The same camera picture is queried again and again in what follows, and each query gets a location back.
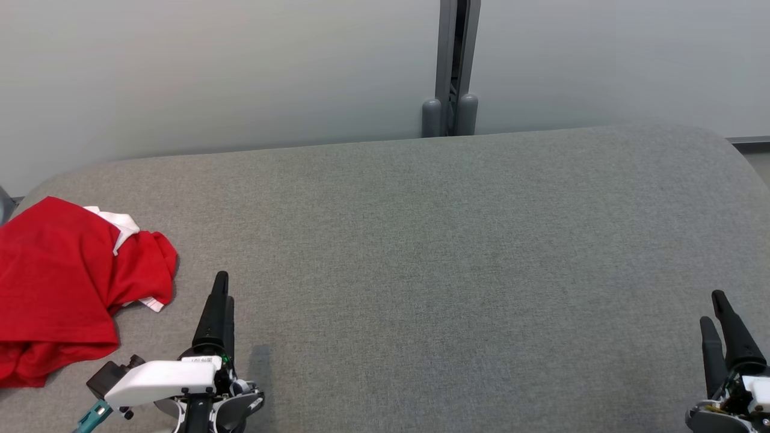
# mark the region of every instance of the gray fabric surface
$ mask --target gray fabric surface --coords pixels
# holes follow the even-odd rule
[[[723,289],[770,352],[770,200],[723,139],[622,126],[93,166],[45,196],[130,213],[180,255],[109,359],[173,359],[218,270],[247,431],[687,431]],[[70,431],[105,360],[0,391],[6,431]],[[103,431],[171,425],[153,407]]]

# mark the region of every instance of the robotic arm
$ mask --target robotic arm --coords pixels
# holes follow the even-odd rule
[[[148,403],[177,418],[174,433],[242,432],[265,395],[236,374],[234,300],[227,283],[227,272],[220,271],[192,347],[176,361],[144,362],[134,355],[127,366],[110,361],[89,379],[86,385],[99,400],[75,432],[90,433],[113,408],[131,419],[131,407]]]
[[[707,399],[685,414],[694,433],[770,433],[770,369],[725,293],[711,294],[725,336],[726,355],[714,322],[701,317]]]

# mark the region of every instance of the gray plastic object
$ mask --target gray plastic object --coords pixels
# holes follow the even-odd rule
[[[423,103],[423,132],[422,137],[441,136],[441,101],[436,98]]]
[[[11,196],[0,186],[0,226],[8,222],[15,208],[16,203],[13,203]]]
[[[479,99],[468,93],[457,100],[457,118],[454,124],[454,135],[472,136],[476,133],[476,112]]]

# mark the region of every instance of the red cloth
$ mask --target red cloth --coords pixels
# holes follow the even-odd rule
[[[0,388],[41,387],[58,368],[112,353],[124,303],[171,301],[171,243],[142,231],[115,256],[119,233],[54,197],[0,227]]]

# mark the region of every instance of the white wall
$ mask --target white wall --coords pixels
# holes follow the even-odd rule
[[[482,0],[476,132],[639,119],[770,135],[767,0]]]
[[[3,0],[0,185],[86,163],[420,135],[440,2]]]

